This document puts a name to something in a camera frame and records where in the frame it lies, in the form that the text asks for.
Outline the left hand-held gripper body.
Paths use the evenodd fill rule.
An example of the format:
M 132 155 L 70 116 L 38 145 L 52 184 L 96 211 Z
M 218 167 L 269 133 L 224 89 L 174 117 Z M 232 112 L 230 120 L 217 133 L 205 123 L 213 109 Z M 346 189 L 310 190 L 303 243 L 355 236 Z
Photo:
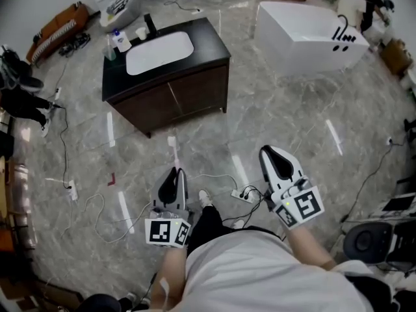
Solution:
M 166 210 L 152 207 L 145 219 L 146 243 L 165 248 L 184 248 L 192 224 L 188 209 Z

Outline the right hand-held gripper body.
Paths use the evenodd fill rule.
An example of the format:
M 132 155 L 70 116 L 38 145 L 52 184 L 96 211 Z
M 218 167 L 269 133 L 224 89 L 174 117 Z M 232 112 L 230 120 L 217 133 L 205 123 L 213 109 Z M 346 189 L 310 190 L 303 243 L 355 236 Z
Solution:
M 266 202 L 285 228 L 296 228 L 324 212 L 319 190 L 306 175 L 286 189 L 273 192 Z

